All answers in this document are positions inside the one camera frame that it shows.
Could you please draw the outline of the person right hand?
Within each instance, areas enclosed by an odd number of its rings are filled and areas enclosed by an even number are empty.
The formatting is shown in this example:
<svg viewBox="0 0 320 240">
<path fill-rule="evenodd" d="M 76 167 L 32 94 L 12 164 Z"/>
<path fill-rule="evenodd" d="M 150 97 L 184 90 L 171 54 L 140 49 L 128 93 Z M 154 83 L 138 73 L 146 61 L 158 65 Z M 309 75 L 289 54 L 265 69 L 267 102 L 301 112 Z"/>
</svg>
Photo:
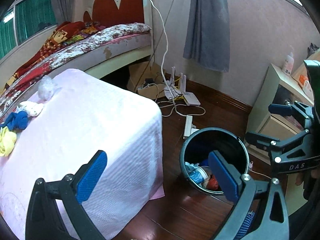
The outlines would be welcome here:
<svg viewBox="0 0 320 240">
<path fill-rule="evenodd" d="M 309 173 L 310 173 L 311 178 L 318 179 L 320 177 L 319 168 L 311 170 Z M 300 186 L 304 182 L 304 180 L 306 179 L 306 176 L 307 176 L 306 174 L 307 174 L 307 172 L 297 174 L 296 181 L 295 181 L 296 186 Z"/>
</svg>

